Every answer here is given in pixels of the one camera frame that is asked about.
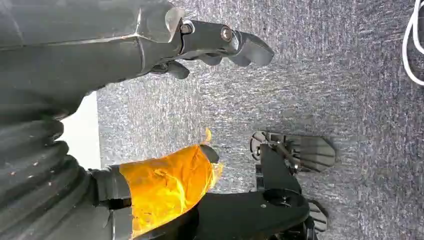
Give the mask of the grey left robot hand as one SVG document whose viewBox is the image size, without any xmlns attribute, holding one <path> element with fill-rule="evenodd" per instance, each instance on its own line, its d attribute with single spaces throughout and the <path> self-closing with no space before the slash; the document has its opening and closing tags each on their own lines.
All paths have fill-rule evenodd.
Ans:
<svg viewBox="0 0 424 240">
<path fill-rule="evenodd" d="M 118 240 L 132 233 L 119 167 L 86 170 L 60 141 L 62 120 L 110 83 L 184 79 L 179 60 L 268 65 L 273 50 L 225 24 L 186 20 L 166 0 L 0 3 L 0 237 Z"/>
</svg>

